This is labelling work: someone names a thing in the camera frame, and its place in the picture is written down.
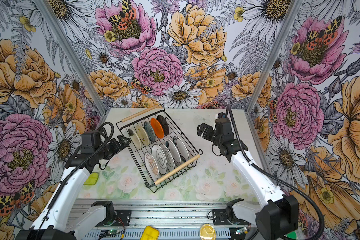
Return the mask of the white plate ring pattern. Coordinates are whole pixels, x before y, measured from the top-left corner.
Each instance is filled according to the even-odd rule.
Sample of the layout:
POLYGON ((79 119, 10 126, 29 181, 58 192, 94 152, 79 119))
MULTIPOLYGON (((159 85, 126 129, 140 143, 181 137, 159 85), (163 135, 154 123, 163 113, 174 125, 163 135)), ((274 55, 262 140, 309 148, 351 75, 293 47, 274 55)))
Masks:
POLYGON ((152 154, 155 157, 155 160, 158 163, 159 172, 161 175, 165 175, 168 170, 167 160, 164 154, 164 151, 159 145, 153 145, 152 154))

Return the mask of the white plate orange sunburst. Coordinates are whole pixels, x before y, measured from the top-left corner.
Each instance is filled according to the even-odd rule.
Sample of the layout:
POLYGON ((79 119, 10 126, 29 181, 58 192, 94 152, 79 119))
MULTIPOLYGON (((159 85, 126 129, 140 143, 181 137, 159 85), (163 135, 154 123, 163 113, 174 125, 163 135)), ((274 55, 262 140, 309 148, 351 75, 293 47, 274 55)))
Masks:
POLYGON ((151 153, 149 152, 144 153, 144 163, 152 180, 153 181, 158 180, 160 178, 158 164, 151 153))

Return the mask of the black wire dish rack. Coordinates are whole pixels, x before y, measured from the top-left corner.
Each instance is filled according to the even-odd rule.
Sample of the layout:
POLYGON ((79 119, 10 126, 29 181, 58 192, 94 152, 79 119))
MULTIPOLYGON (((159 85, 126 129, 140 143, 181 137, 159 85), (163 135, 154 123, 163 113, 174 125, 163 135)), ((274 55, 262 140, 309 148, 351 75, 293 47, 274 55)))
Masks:
POLYGON ((116 126, 129 140, 129 152, 153 193, 194 168, 203 154, 163 105, 132 114, 116 126))

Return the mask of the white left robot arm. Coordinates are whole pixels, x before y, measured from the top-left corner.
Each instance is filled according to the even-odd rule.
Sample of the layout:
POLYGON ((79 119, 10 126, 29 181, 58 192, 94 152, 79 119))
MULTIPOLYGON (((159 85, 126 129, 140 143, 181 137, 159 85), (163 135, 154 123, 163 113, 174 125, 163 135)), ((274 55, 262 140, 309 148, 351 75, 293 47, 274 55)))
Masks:
POLYGON ((17 240, 80 240, 98 224, 110 225, 116 220, 111 201, 97 201, 72 224, 68 217, 75 200, 100 160, 109 160, 127 148, 130 139, 121 135, 101 144, 93 153, 88 147, 77 152, 68 161, 63 179, 49 200, 46 208, 28 230, 20 231, 17 240))

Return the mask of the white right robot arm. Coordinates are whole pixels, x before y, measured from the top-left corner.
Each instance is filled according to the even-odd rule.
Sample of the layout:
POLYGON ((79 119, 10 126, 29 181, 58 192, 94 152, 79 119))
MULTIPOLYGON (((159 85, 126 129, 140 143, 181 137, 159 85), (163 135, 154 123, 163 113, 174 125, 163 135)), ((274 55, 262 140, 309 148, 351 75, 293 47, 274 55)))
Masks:
POLYGON ((243 199, 228 202, 226 215, 230 223, 247 222, 255 226, 265 240, 277 240, 298 229, 298 201, 286 196, 259 168, 229 119, 216 120, 214 127, 202 123, 197 127, 197 134, 219 148, 221 155, 245 177, 257 197, 257 204, 243 199))

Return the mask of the green translucent square dish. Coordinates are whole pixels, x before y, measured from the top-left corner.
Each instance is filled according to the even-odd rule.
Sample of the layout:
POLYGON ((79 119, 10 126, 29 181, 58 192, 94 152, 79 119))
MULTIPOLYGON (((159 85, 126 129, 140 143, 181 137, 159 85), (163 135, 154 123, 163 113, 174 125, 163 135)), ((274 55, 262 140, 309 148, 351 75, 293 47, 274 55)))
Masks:
POLYGON ((84 182, 84 186, 94 186, 99 180, 99 173, 91 173, 88 179, 84 182))

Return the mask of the cream bowl plate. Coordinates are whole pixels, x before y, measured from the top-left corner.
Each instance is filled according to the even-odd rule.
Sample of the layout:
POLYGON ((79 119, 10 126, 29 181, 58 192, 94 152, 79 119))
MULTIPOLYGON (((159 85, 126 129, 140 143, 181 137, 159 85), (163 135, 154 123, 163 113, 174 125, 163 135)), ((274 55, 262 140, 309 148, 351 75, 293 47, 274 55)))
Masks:
POLYGON ((136 131, 134 131, 133 129, 129 128, 128 129, 128 134, 129 137, 133 143, 133 145, 135 146, 136 150, 140 150, 142 147, 142 142, 138 136, 138 134, 136 133, 136 131))

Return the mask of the white green rimmed plate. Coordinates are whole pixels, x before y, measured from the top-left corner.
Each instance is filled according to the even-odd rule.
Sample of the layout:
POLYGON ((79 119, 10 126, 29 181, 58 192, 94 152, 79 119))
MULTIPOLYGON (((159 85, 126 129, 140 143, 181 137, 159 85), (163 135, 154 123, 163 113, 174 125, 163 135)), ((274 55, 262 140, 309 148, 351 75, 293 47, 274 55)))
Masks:
POLYGON ((190 159, 190 155, 188 152, 188 149, 185 145, 185 143, 177 136, 174 136, 174 144, 176 145, 180 156, 184 162, 188 161, 190 159))

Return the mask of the black plate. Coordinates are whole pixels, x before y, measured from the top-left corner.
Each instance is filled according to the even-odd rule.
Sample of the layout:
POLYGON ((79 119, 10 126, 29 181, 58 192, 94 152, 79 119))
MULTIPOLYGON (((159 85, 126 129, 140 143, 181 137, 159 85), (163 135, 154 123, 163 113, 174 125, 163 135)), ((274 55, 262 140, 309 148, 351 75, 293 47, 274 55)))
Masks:
POLYGON ((166 118, 163 117, 162 115, 158 115, 157 120, 158 120, 158 122, 161 124, 161 126, 163 128, 164 135, 165 136, 168 135, 170 133, 170 128, 169 128, 169 125, 168 125, 168 122, 167 122, 166 118))

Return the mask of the round yellow lid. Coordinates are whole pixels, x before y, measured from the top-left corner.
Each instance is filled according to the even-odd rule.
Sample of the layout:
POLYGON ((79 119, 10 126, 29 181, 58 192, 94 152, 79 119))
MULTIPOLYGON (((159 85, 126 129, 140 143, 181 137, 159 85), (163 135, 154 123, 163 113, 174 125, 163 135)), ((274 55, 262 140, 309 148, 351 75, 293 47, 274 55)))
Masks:
POLYGON ((215 228, 210 224, 204 224, 200 227, 201 240, 216 240, 217 234, 215 228))

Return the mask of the yellow plastic block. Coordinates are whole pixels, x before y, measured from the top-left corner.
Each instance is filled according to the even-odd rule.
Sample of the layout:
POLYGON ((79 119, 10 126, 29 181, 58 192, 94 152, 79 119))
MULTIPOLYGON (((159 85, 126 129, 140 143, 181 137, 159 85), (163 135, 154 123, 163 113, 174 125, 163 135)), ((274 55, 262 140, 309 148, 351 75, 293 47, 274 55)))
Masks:
POLYGON ((158 240, 160 236, 160 231, 151 226, 146 226, 140 240, 158 240))

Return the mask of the aluminium left corner post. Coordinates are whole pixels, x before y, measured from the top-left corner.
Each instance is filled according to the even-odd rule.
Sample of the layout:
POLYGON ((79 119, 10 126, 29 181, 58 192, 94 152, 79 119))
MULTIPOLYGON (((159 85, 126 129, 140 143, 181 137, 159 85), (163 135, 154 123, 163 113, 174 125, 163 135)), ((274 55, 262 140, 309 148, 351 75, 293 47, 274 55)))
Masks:
POLYGON ((68 37, 65 35, 64 29, 61 26, 59 20, 55 16, 53 9, 51 8, 48 1, 36 1, 35 2, 38 10, 41 12, 42 16, 50 26, 52 33, 57 38, 60 46, 64 50, 71 64, 73 65, 77 75, 81 78, 83 85, 88 91, 90 97, 92 98, 94 104, 97 106, 100 114, 105 116, 107 113, 107 109, 99 97, 97 91, 95 90, 92 81, 90 80, 87 72, 79 60, 78 55, 74 51, 68 37))

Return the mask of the aluminium corner post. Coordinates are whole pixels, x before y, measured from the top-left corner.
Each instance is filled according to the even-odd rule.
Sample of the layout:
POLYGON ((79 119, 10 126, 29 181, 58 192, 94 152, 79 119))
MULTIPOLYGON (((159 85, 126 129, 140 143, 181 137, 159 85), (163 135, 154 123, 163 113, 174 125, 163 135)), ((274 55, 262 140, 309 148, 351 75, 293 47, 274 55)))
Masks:
POLYGON ((97 106, 100 114, 105 116, 107 113, 107 109, 99 97, 97 91, 95 90, 92 81, 90 80, 87 72, 79 60, 78 55, 74 51, 68 37, 65 35, 64 29, 61 26, 59 20, 55 16, 53 9, 51 8, 48 1, 36 1, 35 2, 38 10, 41 12, 42 16, 50 26, 52 33, 57 38, 60 46, 64 50, 71 64, 73 65, 77 75, 81 78, 83 85, 88 91, 90 97, 92 98, 94 104, 97 106))
POLYGON ((287 34, 289 33, 289 30, 291 29, 291 27, 294 24, 295 18, 297 17, 302 4, 303 4, 303 1, 301 1, 301 0, 296 0, 296 1, 291 2, 289 10, 287 11, 286 17, 281 26, 281 29, 275 38, 275 42, 274 42, 274 44, 271 48, 271 51, 267 57, 265 65, 264 65, 263 69, 261 70, 261 74, 259 76, 258 83, 257 83, 256 87, 254 88, 254 92, 253 92, 252 96, 250 97, 249 103, 246 108, 247 114, 249 114, 251 112, 251 110, 254 108, 254 105, 260 96, 261 90, 267 82, 267 78, 271 71, 272 65, 277 58, 278 52, 281 49, 282 44, 284 43, 284 41, 287 37, 287 34))

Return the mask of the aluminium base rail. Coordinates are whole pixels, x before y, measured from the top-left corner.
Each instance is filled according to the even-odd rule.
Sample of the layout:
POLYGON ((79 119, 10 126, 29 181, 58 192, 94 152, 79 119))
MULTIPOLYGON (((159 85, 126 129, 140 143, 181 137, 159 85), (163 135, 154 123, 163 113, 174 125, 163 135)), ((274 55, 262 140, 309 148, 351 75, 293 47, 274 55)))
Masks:
POLYGON ((198 240, 200 228, 214 227, 218 240, 260 240, 254 224, 240 220, 232 224, 224 202, 182 202, 113 200, 118 219, 111 225, 98 225, 85 240, 139 240, 145 228, 159 231, 160 240, 198 240))

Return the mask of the aluminium right corner post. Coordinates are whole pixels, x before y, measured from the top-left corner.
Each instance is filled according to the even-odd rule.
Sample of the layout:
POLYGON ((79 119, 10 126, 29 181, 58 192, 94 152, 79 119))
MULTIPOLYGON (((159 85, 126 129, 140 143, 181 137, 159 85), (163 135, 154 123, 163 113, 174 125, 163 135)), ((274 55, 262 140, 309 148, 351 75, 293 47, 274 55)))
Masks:
POLYGON ((287 37, 287 34, 289 33, 289 30, 291 29, 291 27, 294 24, 295 18, 297 17, 302 4, 303 4, 303 1, 301 1, 301 0, 296 0, 296 1, 291 2, 289 10, 287 11, 286 17, 281 26, 281 29, 275 38, 275 42, 274 42, 274 44, 271 48, 271 51, 267 57, 265 65, 264 65, 263 69, 261 70, 261 74, 259 76, 258 83, 257 83, 256 87, 254 88, 254 92, 253 92, 252 96, 250 97, 249 103, 246 108, 247 114, 249 114, 251 112, 251 110, 254 108, 254 105, 260 96, 261 90, 267 82, 267 78, 271 71, 272 65, 277 58, 278 52, 281 49, 282 44, 284 43, 284 41, 287 37))

